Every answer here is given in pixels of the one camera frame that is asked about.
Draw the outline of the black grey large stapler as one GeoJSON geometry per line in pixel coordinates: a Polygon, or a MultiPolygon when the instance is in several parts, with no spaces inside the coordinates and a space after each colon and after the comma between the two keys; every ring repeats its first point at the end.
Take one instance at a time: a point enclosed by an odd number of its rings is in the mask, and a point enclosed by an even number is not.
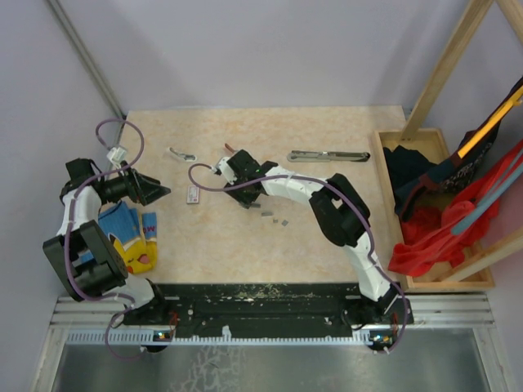
{"type": "Polygon", "coordinates": [[[287,160],[293,163],[306,163],[306,162],[336,162],[336,161],[347,161],[364,163],[370,159],[371,155],[369,152],[342,152],[342,151],[302,151],[292,150],[287,155],[287,160]]]}

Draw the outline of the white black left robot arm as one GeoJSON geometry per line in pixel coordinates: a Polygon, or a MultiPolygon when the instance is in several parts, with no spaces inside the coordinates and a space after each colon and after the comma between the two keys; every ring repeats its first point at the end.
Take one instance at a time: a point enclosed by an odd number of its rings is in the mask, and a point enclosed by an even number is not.
{"type": "Polygon", "coordinates": [[[95,173],[94,162],[77,158],[65,164],[69,173],[60,192],[64,217],[57,234],[42,250],[62,285],[75,301],[114,299],[124,308],[138,311],[154,324],[164,322],[170,305],[158,285],[127,271],[122,256],[98,224],[107,203],[130,198],[147,206],[171,193],[159,180],[142,175],[129,164],[107,180],[95,173]]]}

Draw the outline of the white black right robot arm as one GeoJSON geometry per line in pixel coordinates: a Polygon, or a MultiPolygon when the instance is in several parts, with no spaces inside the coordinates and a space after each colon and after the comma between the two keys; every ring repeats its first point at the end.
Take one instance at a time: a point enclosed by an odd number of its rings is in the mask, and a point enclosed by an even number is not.
{"type": "Polygon", "coordinates": [[[222,158],[217,172],[226,179],[226,192],[243,207],[251,207],[262,194],[310,207],[322,234],[347,254],[366,316],[384,323],[393,315],[400,299],[397,285],[386,276],[375,252],[370,210],[344,175],[303,176],[271,161],[260,164],[243,149],[222,158]]]}

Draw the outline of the blue yellow cartoon cloth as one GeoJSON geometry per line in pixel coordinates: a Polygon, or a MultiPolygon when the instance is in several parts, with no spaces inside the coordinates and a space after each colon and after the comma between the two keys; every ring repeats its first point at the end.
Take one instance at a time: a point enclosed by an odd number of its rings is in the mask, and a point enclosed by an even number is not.
{"type": "Polygon", "coordinates": [[[158,261],[158,220],[155,212],[141,212],[125,202],[102,211],[98,224],[123,258],[130,274],[151,271],[158,261]]]}

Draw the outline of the red white staple box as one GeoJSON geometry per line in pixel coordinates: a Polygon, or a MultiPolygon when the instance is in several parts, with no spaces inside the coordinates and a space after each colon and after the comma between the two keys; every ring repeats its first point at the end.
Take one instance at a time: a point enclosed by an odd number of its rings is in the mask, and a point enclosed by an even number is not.
{"type": "Polygon", "coordinates": [[[189,185],[186,193],[186,203],[189,205],[199,204],[200,188],[196,185],[189,185]]]}

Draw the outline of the red cloth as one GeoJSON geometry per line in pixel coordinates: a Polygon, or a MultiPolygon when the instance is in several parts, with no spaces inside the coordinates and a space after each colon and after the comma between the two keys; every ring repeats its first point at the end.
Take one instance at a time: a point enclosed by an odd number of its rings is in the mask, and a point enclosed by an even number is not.
{"type": "Polygon", "coordinates": [[[403,224],[404,242],[394,246],[388,269],[397,274],[419,277],[438,262],[453,267],[465,261],[463,249],[483,238],[490,222],[498,216],[500,197],[522,173],[522,143],[506,153],[480,179],[458,193],[430,225],[422,210],[414,208],[403,224]]]}

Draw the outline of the wooden tray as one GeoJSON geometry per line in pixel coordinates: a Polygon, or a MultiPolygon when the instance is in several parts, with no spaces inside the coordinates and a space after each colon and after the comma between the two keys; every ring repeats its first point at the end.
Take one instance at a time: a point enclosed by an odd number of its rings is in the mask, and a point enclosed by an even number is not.
{"type": "MultiPolygon", "coordinates": [[[[397,130],[374,131],[370,136],[373,160],[378,171],[378,181],[382,190],[382,199],[389,234],[393,243],[404,241],[403,224],[394,212],[395,201],[393,189],[383,150],[394,150],[397,146],[417,150],[432,163],[440,163],[449,157],[449,150],[439,129],[426,128],[417,132],[412,140],[400,140],[397,130]]],[[[424,194],[416,202],[415,207],[422,210],[422,215],[427,217],[430,225],[426,229],[435,227],[436,218],[440,217],[444,209],[453,199],[452,194],[424,194]]],[[[453,269],[448,261],[438,262],[424,275],[411,277],[400,275],[399,280],[405,292],[431,293],[431,292],[486,292],[494,287],[494,279],[488,267],[460,280],[443,282],[438,278],[453,269]]]]}

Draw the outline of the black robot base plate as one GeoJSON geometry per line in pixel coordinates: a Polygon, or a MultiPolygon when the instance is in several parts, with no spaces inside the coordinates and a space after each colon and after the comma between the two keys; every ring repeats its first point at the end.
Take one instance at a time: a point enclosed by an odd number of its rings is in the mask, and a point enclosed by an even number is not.
{"type": "Polygon", "coordinates": [[[350,337],[364,327],[413,323],[409,301],[377,315],[355,283],[157,284],[164,302],[124,316],[126,326],[168,326],[180,338],[350,337]]]}

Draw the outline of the aluminium rail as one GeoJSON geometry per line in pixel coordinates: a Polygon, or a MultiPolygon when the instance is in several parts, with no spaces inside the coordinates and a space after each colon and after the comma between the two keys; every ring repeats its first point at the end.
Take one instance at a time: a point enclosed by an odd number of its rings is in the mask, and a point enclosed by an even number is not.
{"type": "Polygon", "coordinates": [[[399,311],[379,322],[349,323],[333,297],[294,301],[174,300],[166,320],[110,327],[121,307],[112,301],[76,303],[60,298],[50,326],[73,343],[115,345],[373,345],[409,329],[490,329],[495,321],[484,295],[413,295],[409,321],[399,311]]]}

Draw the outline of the wooden frame beam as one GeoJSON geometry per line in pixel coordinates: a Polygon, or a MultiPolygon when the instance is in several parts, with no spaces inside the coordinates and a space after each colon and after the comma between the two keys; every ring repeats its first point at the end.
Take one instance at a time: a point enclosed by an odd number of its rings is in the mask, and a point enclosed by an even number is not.
{"type": "Polygon", "coordinates": [[[473,0],[467,3],[440,59],[400,133],[401,140],[412,140],[415,138],[492,4],[493,1],[487,0],[473,0]]]}

